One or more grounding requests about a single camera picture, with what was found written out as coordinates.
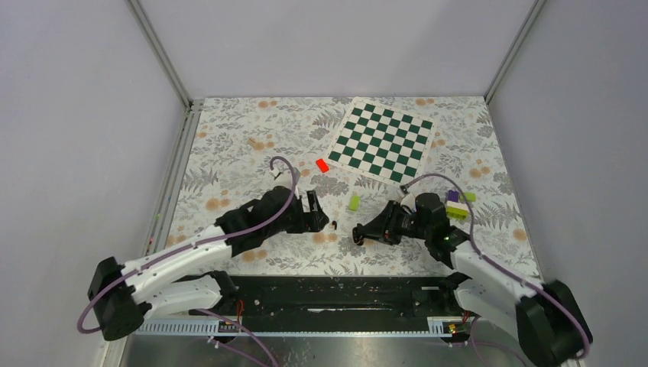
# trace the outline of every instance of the lime green block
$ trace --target lime green block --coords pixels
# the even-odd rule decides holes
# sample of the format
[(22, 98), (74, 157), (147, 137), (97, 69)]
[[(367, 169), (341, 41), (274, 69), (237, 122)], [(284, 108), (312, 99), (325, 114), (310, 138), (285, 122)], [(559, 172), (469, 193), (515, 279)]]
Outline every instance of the lime green block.
[[(466, 200), (471, 203), (477, 200), (477, 197), (473, 193), (464, 193), (464, 195), (466, 195)], [(463, 203), (464, 197), (459, 195), (459, 200)]]
[(459, 219), (459, 220), (464, 220), (466, 217), (468, 217), (468, 211), (459, 209), (459, 208), (453, 208), (451, 206), (448, 206), (445, 208), (445, 214), (449, 217)]
[(358, 195), (351, 196), (351, 202), (348, 205), (349, 210), (356, 211), (360, 205), (360, 197)]

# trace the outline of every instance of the purple block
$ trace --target purple block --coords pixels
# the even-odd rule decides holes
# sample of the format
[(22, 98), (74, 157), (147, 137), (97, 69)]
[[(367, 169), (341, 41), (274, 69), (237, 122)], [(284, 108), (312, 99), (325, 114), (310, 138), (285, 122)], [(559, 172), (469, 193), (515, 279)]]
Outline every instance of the purple block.
[(459, 202), (459, 192), (450, 190), (448, 191), (448, 195), (445, 197), (446, 201), (454, 201), (455, 203)]

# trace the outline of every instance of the metal floor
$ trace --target metal floor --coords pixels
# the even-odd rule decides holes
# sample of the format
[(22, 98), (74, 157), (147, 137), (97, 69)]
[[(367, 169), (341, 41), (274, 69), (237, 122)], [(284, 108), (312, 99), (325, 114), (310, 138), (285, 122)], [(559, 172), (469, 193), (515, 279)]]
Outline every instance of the metal floor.
[[(509, 346), (522, 355), (528, 366), (532, 366), (516, 341), (504, 331), (483, 323), (477, 329), (476, 338)], [(432, 338), (271, 337), (262, 340), (282, 367), (482, 365), (471, 345), (449, 348), (438, 345), (440, 340)], [(264, 352), (249, 337), (239, 337), (229, 345), (270, 365)], [(499, 349), (482, 346), (479, 350), (491, 366), (523, 365), (514, 356)], [(206, 343), (206, 338), (195, 336), (130, 336), (121, 361), (122, 367), (254, 365), (256, 364), (223, 348), (214, 349), (213, 345)]]

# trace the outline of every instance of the metal frame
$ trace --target metal frame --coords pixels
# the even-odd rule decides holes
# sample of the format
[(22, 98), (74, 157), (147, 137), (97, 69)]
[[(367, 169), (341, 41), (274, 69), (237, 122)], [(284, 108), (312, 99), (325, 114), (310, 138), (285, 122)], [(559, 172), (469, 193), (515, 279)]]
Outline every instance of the metal frame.
[(171, 228), (171, 221), (176, 209), (176, 202), (182, 187), (186, 165), (189, 162), (193, 137), (196, 135), (203, 101), (192, 101), (191, 110), (178, 131), (176, 143), (173, 146), (173, 157), (164, 176), (164, 186), (157, 199), (157, 206), (149, 230), (148, 246), (144, 247), (142, 255), (150, 255), (164, 249)]
[(180, 76), (178, 76), (177, 71), (173, 68), (173, 64), (169, 59), (169, 55), (167, 55), (164, 47), (162, 47), (160, 38), (158, 38), (157, 34), (155, 34), (155, 30), (153, 29), (153, 25), (146, 15), (146, 11), (144, 11), (144, 8), (142, 8), (139, 0), (126, 0), (126, 4), (128, 5), (128, 8), (131, 9), (136, 22), (140, 26), (142, 34), (146, 37), (146, 40), (153, 49), (153, 53), (155, 54), (157, 61), (160, 62), (162, 70), (164, 70), (164, 73), (169, 78), (173, 90), (176, 91), (176, 94), (178, 95), (178, 98), (180, 99), (184, 107), (188, 109), (191, 106), (191, 97), (186, 91), (182, 80), (180, 79)]
[(502, 61), (500, 68), (495, 73), (495, 78), (493, 78), (491, 85), (486, 90), (484, 100), (486, 101), (487, 105), (491, 104), (491, 101), (493, 100), (497, 89), (502, 83), (504, 76), (507, 74), (510, 65), (513, 63), (513, 60), (515, 60), (515, 56), (517, 55), (518, 51), (520, 51), (522, 44), (527, 39), (531, 28), (536, 23), (536, 19), (538, 18), (538, 15), (540, 15), (540, 12), (543, 10), (546, 3), (547, 0), (536, 0), (533, 3), (533, 6), (531, 6), (529, 14), (526, 15), (526, 19), (524, 19), (524, 23), (522, 23), (520, 31), (517, 32), (517, 36), (515, 36), (513, 44), (511, 44), (506, 56), (504, 57), (504, 61)]
[(119, 367), (126, 350), (128, 338), (121, 338), (114, 342), (102, 342), (94, 363), (96, 367)]

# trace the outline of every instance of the floral tablecloth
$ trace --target floral tablecloth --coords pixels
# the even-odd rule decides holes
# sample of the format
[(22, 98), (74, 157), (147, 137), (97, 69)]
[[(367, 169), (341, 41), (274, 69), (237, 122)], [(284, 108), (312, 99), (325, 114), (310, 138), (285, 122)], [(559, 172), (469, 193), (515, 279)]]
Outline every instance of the floral tablecloth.
[[(428, 115), (440, 122), (425, 172), (456, 179), (477, 195), (475, 238), (482, 249), (529, 275), (538, 275), (527, 232), (517, 206), (488, 108), (481, 97), (376, 98), (376, 102)], [(214, 98), (206, 99), (194, 138), (167, 246), (194, 235), (225, 211), (258, 198), (274, 185), (268, 161), (286, 157), (300, 170), (302, 192), (315, 189), (325, 213), (337, 221), (320, 233), (281, 233), (260, 248), (217, 268), (230, 274), (273, 275), (439, 275), (448, 269), (428, 254), (420, 240), (403, 239), (389, 246), (352, 242), (357, 223), (373, 219), (397, 187), (331, 167), (324, 158), (350, 98)], [(414, 193), (450, 188), (427, 179)], [(358, 211), (344, 209), (352, 194), (361, 197)], [(468, 230), (468, 221), (455, 225)]]

